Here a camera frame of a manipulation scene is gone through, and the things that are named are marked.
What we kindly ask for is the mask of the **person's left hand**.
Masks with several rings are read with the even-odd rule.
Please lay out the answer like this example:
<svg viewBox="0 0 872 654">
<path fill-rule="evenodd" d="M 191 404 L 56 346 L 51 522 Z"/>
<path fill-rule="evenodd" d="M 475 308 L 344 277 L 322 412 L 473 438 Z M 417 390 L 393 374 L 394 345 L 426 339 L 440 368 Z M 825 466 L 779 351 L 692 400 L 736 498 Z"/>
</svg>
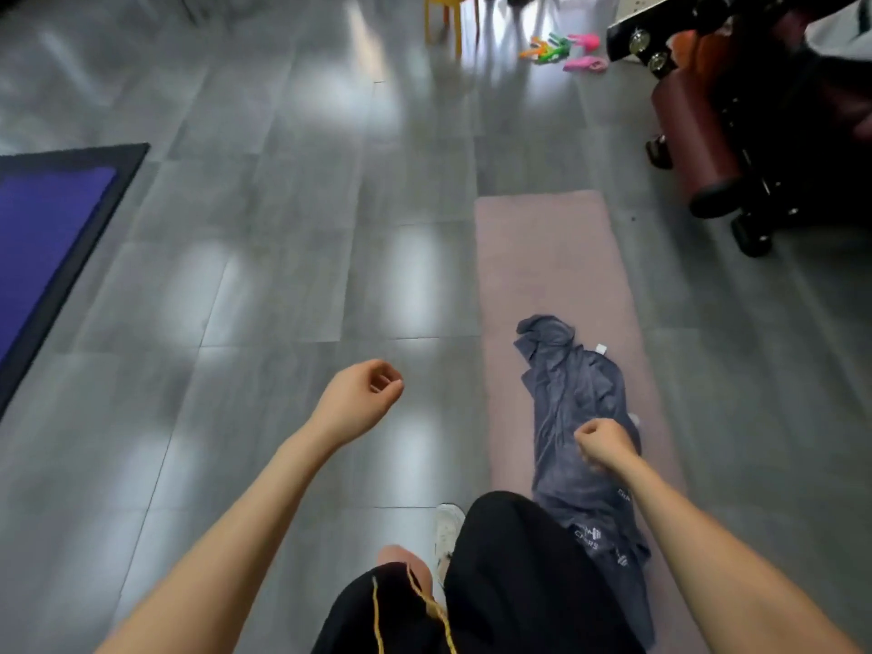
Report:
<svg viewBox="0 0 872 654">
<path fill-rule="evenodd" d="M 335 374 L 306 424 L 307 430 L 332 449 L 345 446 L 375 428 L 394 406 L 383 406 L 365 387 L 365 362 Z"/>
</svg>

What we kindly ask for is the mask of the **person's right hand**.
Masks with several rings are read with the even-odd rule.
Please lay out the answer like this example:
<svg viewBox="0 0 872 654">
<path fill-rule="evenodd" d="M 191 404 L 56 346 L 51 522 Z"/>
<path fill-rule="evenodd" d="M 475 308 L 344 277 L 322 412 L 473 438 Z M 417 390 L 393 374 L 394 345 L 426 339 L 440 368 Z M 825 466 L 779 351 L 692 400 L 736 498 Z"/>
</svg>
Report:
<svg viewBox="0 0 872 654">
<path fill-rule="evenodd" d="M 612 418 L 594 418 L 574 432 L 583 460 L 595 469 L 620 479 L 639 460 L 639 452 L 627 430 Z"/>
</svg>

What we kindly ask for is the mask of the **grey garment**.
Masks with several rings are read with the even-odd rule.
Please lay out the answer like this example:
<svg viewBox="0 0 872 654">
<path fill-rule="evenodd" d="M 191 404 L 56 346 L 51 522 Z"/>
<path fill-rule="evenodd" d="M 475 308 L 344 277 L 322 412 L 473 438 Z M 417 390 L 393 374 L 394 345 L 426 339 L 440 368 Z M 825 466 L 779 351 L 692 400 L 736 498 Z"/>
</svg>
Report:
<svg viewBox="0 0 872 654">
<path fill-rule="evenodd" d="M 603 574 L 640 645 L 656 642 L 644 567 L 650 559 L 630 491 L 583 460 L 575 431 L 596 418 L 623 426 L 642 452 L 624 376 L 599 351 L 575 343 L 575 329 L 554 316 L 518 323 L 515 347 L 529 369 L 521 381 L 534 402 L 532 498 L 568 530 Z"/>
</svg>

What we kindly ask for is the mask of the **person's left forearm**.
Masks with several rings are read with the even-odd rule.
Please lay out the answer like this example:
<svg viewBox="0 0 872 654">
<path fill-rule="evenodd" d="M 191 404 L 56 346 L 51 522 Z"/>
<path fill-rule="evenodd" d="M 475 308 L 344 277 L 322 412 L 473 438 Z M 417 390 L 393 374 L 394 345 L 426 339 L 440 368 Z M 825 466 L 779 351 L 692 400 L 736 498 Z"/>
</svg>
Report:
<svg viewBox="0 0 872 654">
<path fill-rule="evenodd" d="M 95 654 L 232 654 L 303 494 L 346 441 L 311 417 Z"/>
</svg>

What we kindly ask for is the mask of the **person's right forearm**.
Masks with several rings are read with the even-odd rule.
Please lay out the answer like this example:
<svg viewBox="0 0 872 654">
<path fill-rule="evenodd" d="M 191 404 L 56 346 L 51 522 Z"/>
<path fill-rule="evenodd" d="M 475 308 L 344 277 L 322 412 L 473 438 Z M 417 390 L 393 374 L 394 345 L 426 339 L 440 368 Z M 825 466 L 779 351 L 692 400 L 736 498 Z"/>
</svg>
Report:
<svg viewBox="0 0 872 654">
<path fill-rule="evenodd" d="M 638 455 L 611 464 L 713 654 L 862 654 L 797 585 Z"/>
</svg>

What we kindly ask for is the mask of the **black shorts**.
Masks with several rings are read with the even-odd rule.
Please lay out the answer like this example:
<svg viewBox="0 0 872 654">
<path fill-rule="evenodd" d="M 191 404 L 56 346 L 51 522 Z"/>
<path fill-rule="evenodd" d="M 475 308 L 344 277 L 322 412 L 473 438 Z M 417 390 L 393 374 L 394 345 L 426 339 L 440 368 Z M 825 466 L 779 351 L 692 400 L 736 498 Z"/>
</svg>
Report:
<svg viewBox="0 0 872 654">
<path fill-rule="evenodd" d="M 519 494 L 474 501 L 444 595 L 376 565 L 337 597 L 312 654 L 646 654 L 594 561 Z"/>
</svg>

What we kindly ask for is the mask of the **white shoe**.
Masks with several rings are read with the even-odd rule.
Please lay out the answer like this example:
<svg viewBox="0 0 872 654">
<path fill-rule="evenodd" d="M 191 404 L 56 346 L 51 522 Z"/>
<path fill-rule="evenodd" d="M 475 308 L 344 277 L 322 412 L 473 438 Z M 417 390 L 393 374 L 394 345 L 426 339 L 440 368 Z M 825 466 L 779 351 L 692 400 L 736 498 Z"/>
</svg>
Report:
<svg viewBox="0 0 872 654">
<path fill-rule="evenodd" d="M 435 578 L 442 592 L 465 518 L 465 513 L 458 505 L 443 503 L 435 508 Z"/>
</svg>

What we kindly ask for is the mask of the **person's bare knee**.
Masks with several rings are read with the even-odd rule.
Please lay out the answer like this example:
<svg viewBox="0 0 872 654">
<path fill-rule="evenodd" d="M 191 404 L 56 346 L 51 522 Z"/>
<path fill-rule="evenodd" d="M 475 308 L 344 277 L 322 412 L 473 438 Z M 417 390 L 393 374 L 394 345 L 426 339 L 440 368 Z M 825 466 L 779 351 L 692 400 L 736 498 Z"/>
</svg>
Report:
<svg viewBox="0 0 872 654">
<path fill-rule="evenodd" d="M 402 546 L 390 544 L 378 551 L 376 564 L 377 566 L 382 566 L 391 563 L 407 565 L 423 593 L 429 598 L 434 598 L 431 570 L 421 558 Z"/>
</svg>

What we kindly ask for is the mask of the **pink floor mat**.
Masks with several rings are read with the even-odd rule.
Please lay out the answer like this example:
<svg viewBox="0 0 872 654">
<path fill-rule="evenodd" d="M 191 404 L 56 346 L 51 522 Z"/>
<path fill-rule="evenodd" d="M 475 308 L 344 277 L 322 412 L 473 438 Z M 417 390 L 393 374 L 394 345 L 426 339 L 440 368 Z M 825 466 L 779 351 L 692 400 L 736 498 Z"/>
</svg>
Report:
<svg viewBox="0 0 872 654">
<path fill-rule="evenodd" d="M 604 197 L 597 191 L 478 198 L 474 209 L 491 487 L 531 496 L 533 400 L 521 382 L 519 321 L 552 315 L 586 349 L 606 346 L 640 417 L 648 463 L 680 493 L 684 476 Z"/>
</svg>

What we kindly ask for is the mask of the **green and orange toy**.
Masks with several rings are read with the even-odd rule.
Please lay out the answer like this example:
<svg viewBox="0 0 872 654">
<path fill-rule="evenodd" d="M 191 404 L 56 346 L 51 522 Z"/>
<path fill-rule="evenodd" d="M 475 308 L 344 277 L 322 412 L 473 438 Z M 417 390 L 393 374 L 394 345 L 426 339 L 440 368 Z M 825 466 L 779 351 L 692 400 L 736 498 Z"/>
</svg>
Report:
<svg viewBox="0 0 872 654">
<path fill-rule="evenodd" d="M 574 43 L 566 37 L 549 34 L 546 38 L 533 36 L 529 47 L 518 53 L 520 60 L 528 60 L 536 64 L 561 63 L 570 57 Z"/>
</svg>

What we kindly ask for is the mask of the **blue mat with black border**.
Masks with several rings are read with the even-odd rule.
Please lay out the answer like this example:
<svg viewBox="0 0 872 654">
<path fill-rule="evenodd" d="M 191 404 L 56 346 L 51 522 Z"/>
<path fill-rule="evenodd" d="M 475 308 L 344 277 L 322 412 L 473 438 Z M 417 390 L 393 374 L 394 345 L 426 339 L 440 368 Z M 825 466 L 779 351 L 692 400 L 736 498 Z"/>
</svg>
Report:
<svg viewBox="0 0 872 654">
<path fill-rule="evenodd" d="M 0 155 L 0 420 L 150 149 Z"/>
</svg>

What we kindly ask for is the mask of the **yellow plastic stool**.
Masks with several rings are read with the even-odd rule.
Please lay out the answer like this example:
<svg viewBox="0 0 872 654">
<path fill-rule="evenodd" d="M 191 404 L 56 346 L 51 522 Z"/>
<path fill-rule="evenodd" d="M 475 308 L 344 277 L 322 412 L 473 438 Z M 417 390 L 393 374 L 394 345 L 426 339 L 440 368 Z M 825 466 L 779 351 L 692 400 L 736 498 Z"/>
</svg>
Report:
<svg viewBox="0 0 872 654">
<path fill-rule="evenodd" d="M 455 60 L 460 61 L 463 54 L 464 38 L 462 24 L 462 8 L 469 0 L 424 0 L 424 38 L 427 43 L 431 42 L 430 10 L 433 6 L 443 9 L 442 21 L 446 28 L 453 22 L 454 54 Z M 475 42 L 481 39 L 481 7 L 479 0 L 471 0 L 474 9 Z"/>
</svg>

